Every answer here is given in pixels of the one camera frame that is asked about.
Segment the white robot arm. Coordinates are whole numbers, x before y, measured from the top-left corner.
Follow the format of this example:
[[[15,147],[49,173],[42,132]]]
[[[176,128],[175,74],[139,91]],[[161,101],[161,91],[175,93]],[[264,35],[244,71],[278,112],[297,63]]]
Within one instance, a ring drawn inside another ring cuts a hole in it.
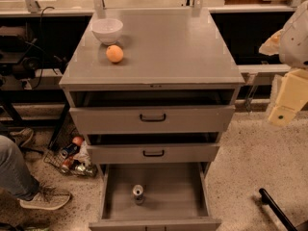
[[[308,103],[308,2],[297,7],[283,28],[259,48],[263,55],[279,55],[291,69],[272,82],[268,121],[286,126]]]

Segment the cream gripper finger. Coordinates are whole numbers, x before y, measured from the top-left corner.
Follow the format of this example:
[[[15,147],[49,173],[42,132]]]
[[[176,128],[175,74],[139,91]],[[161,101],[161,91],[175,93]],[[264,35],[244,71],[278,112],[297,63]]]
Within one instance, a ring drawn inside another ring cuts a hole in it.
[[[286,126],[308,103],[308,71],[296,68],[274,77],[270,95],[268,122]]]
[[[259,52],[263,55],[278,55],[280,51],[280,40],[283,30],[278,30],[271,35],[259,48]]]

